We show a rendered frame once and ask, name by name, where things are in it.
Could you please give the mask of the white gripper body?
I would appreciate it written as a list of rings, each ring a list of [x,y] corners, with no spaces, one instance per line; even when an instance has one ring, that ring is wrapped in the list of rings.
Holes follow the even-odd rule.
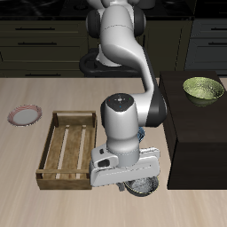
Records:
[[[139,151],[139,160],[133,166],[119,168],[118,157],[109,153],[105,146],[94,148],[89,168],[90,185],[98,187],[157,176],[160,173],[159,158],[159,149],[145,148]]]

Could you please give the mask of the black bowl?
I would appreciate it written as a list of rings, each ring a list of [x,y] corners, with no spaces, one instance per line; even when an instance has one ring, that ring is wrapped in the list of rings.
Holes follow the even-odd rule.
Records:
[[[129,193],[138,197],[145,197],[158,189],[159,179],[157,176],[153,176],[126,181],[124,184]]]

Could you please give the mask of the green bowl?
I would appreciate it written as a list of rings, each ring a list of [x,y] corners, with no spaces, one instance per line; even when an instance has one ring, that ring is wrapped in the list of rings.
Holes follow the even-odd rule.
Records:
[[[221,83],[207,77],[192,77],[184,81],[183,89],[186,97],[196,106],[210,106],[223,94]]]

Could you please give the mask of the white plate with red rim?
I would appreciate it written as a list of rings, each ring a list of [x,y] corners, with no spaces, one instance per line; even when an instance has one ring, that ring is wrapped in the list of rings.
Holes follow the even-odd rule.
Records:
[[[36,105],[23,105],[9,112],[7,121],[16,127],[30,126],[42,118],[42,108]]]

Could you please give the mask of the wooden slat tray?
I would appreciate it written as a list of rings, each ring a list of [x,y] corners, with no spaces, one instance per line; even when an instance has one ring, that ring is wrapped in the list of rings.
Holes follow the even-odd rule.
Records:
[[[41,190],[90,190],[90,152],[96,146],[95,111],[54,111],[36,182]]]

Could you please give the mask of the dark wooden cabinet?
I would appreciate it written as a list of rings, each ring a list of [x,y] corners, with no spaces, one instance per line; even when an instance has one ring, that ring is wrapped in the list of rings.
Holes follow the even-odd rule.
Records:
[[[192,77],[219,80],[214,71],[162,71],[160,92],[171,167],[170,190],[227,190],[227,91],[212,105],[195,106],[184,93]]]

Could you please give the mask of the grey kitchen drawer cupboard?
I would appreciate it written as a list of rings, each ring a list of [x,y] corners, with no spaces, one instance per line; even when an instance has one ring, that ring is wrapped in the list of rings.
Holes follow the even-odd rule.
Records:
[[[192,23],[184,69],[227,76],[227,19],[197,19]]]

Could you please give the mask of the dark kitchen drawer cupboard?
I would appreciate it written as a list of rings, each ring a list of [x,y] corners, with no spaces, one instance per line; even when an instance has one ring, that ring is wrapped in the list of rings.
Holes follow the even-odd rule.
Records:
[[[87,52],[83,20],[0,21],[0,77],[82,77]]]

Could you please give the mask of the black kitchen countertop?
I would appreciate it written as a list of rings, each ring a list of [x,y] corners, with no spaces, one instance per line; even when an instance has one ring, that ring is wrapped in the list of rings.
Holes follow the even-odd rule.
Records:
[[[87,0],[0,0],[0,20],[85,20]],[[147,20],[227,19],[227,0],[155,0]]]

